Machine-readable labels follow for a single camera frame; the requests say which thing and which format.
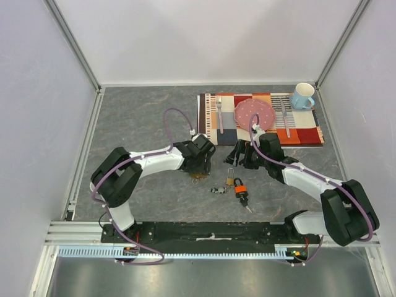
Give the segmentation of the large brass padlock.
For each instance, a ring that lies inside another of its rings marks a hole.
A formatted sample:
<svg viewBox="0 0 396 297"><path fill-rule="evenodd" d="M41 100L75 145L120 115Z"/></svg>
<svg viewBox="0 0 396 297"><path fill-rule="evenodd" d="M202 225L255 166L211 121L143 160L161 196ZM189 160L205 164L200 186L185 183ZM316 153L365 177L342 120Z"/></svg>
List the large brass padlock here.
<svg viewBox="0 0 396 297"><path fill-rule="evenodd" d="M206 174L202 174L202 173L190 173L189 175L192 179L197 179L197 180L205 179L207 177Z"/></svg>

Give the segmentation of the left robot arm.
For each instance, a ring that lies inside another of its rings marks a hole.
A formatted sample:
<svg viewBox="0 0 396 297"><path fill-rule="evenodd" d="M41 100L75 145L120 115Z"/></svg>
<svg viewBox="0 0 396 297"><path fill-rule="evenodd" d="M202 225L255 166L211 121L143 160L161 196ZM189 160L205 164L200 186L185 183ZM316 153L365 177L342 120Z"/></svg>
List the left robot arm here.
<svg viewBox="0 0 396 297"><path fill-rule="evenodd" d="M215 151L204 134L148 152L115 148L90 178L93 200L102 203L116 225L114 236L122 243L130 243L136 236L136 220L128 200L142 178L163 171L208 176Z"/></svg>

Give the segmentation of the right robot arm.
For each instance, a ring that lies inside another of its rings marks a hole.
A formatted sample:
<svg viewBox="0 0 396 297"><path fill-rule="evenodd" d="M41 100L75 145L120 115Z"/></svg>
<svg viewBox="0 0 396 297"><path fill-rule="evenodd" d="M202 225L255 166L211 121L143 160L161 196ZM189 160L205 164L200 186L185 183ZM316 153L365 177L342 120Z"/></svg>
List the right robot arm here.
<svg viewBox="0 0 396 297"><path fill-rule="evenodd" d="M318 212L301 210L285 218L283 235L289 243L298 243L307 234L330 236L340 246L372 238L380 222L361 183L310 170L284 154L276 134L254 134L253 139L238 140L225 163L250 170L264 167L271 178L321 203Z"/></svg>

